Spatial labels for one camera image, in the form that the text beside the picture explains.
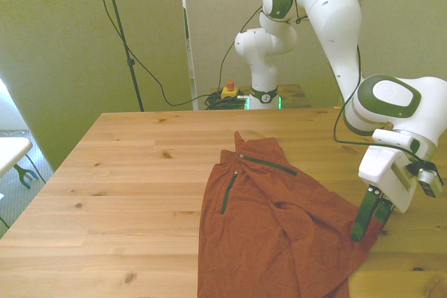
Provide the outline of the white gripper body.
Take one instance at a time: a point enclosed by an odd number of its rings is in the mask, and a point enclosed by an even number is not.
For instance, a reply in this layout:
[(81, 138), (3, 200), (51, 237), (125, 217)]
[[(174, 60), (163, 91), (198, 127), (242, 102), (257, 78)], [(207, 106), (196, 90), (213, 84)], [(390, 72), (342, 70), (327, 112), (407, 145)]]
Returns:
[(416, 178), (406, 169), (410, 160), (397, 149), (369, 146), (359, 166), (358, 176), (376, 186), (395, 206), (404, 213), (416, 191)]

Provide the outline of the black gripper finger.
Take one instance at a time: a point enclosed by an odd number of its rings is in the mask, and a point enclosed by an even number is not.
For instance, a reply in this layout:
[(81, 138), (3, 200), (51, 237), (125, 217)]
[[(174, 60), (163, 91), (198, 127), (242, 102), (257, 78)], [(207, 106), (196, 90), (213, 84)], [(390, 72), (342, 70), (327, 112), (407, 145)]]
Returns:
[(385, 225), (390, 218), (394, 209), (394, 204), (385, 198), (380, 198), (379, 203), (374, 212), (374, 218), (382, 222)]
[(360, 204), (355, 222), (351, 230), (351, 239), (359, 242), (365, 235), (373, 214), (378, 207), (381, 191), (376, 186), (369, 186)]

